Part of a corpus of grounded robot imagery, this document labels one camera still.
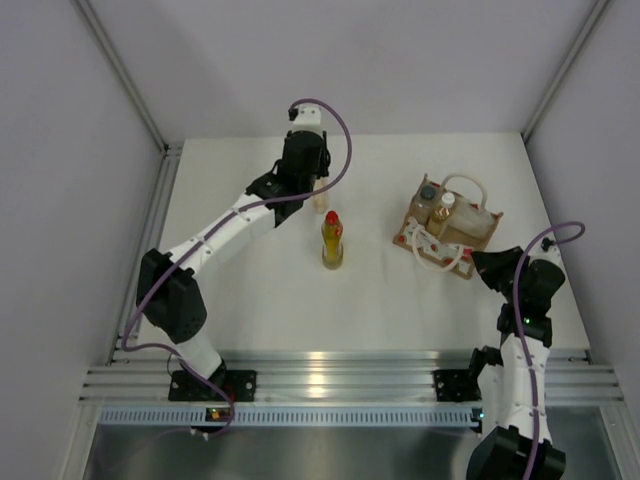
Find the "amber bottle white cap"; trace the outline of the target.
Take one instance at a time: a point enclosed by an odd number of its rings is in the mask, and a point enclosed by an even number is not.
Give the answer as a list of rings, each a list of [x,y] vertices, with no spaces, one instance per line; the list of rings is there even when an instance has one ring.
[[[327,183],[327,177],[318,178],[314,183],[314,196],[311,198],[311,200],[313,210],[316,215],[323,215],[329,209],[328,194],[322,191]]]
[[[442,234],[455,205],[455,201],[455,195],[451,192],[445,192],[441,195],[437,205],[431,211],[426,224],[426,231],[430,235],[438,238]]]

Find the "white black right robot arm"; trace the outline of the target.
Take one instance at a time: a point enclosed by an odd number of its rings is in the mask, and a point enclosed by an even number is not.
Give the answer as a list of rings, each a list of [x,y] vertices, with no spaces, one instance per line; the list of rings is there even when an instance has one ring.
[[[472,256],[476,270],[505,302],[500,344],[474,350],[467,389],[481,397],[481,439],[468,461],[469,479],[560,479],[566,454],[548,427],[545,374],[552,346],[552,297],[566,280],[558,261],[520,247]]]

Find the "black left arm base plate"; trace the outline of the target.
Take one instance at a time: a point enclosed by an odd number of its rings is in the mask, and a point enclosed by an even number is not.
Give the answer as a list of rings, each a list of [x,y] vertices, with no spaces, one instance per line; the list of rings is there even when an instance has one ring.
[[[226,370],[209,381],[218,386],[232,402],[253,402],[256,392],[255,370]],[[223,397],[185,370],[171,375],[168,400],[172,402],[223,401]]]

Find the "clear jar dark lid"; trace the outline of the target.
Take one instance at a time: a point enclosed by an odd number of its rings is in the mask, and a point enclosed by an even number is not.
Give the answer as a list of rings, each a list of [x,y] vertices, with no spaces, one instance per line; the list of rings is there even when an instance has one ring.
[[[427,223],[432,208],[435,205],[438,188],[432,184],[425,184],[415,197],[415,218],[423,225]]]

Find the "jute watermelon canvas bag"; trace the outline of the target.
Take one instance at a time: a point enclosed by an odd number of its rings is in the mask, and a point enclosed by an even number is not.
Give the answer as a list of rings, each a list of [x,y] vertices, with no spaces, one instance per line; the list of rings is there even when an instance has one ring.
[[[454,179],[463,179],[475,185],[479,190],[479,196],[469,199],[451,189],[450,183]],[[444,231],[438,238],[426,231],[427,223],[423,225],[415,218],[415,197],[425,184],[432,184],[438,188],[434,207],[445,192],[453,193],[456,198]],[[412,253],[418,265],[427,270],[451,273],[468,280],[475,271],[471,254],[486,249],[503,217],[501,212],[487,209],[487,200],[488,192],[485,186],[471,175],[451,173],[440,182],[424,176],[411,198],[401,227],[393,237],[393,244]]]

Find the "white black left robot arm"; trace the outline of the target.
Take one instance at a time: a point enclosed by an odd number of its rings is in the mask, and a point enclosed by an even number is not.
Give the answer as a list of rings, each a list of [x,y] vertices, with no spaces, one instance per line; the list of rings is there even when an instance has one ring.
[[[329,165],[324,131],[289,131],[281,158],[218,220],[166,253],[152,249],[143,256],[136,305],[195,371],[191,387],[202,398],[212,400],[224,392],[226,364],[204,332],[207,307],[201,283],[300,210],[304,200],[299,196],[314,191]]]

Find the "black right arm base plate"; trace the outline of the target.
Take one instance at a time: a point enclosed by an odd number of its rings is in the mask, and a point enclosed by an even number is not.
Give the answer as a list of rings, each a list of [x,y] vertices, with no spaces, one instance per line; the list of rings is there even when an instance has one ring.
[[[481,400],[477,378],[465,369],[440,369],[433,372],[438,402],[475,402]]]

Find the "yellow dish soap red cap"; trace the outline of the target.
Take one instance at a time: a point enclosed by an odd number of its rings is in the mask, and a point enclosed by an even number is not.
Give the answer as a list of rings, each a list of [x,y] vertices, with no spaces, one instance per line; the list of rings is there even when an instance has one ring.
[[[333,210],[328,211],[321,226],[323,239],[322,262],[327,269],[338,269],[343,263],[343,232],[343,224],[338,213]]]

